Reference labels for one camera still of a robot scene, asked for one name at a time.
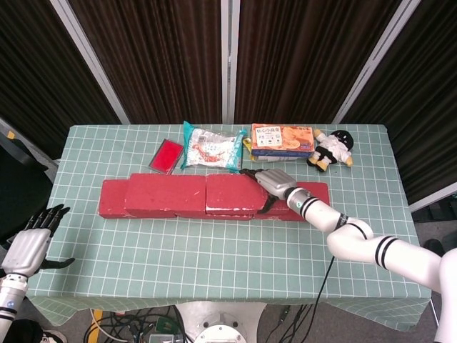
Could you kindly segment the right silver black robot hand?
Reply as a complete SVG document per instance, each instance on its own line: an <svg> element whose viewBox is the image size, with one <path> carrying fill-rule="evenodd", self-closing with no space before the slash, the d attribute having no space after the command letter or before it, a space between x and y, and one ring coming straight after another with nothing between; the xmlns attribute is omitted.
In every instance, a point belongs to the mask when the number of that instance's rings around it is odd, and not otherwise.
<svg viewBox="0 0 457 343"><path fill-rule="evenodd" d="M262 186L268 196L259 214L267 213L277 200L287 200L290 193L298 187L294 178L280 169L241 169L241 174L252 178Z"/></svg>

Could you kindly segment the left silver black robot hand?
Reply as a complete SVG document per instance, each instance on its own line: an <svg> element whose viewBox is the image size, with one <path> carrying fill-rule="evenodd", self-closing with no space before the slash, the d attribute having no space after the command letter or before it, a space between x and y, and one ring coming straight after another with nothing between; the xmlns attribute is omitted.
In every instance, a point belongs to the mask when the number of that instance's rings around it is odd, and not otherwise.
<svg viewBox="0 0 457 343"><path fill-rule="evenodd" d="M74 263L75 258L73 257L60 262L46 258L49 245L59 228L60 221L69 210L69 207L59 204L33 215L24 229L14 237L1 263L3 274L31 277L40 270L63 269Z"/></svg>

